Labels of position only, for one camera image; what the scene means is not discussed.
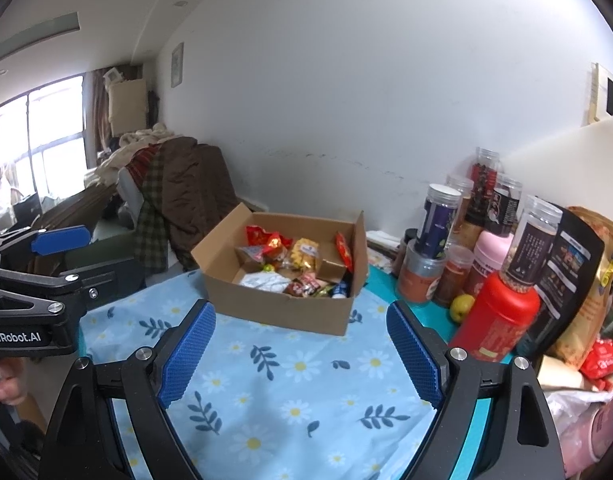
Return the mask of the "person's left hand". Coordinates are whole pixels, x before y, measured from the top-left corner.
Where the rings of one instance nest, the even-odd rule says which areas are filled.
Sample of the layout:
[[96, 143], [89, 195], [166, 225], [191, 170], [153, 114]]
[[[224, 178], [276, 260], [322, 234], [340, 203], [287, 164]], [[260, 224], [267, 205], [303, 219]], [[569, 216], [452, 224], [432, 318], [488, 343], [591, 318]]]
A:
[[21, 358], [0, 360], [0, 406], [16, 406], [26, 400], [26, 361]]

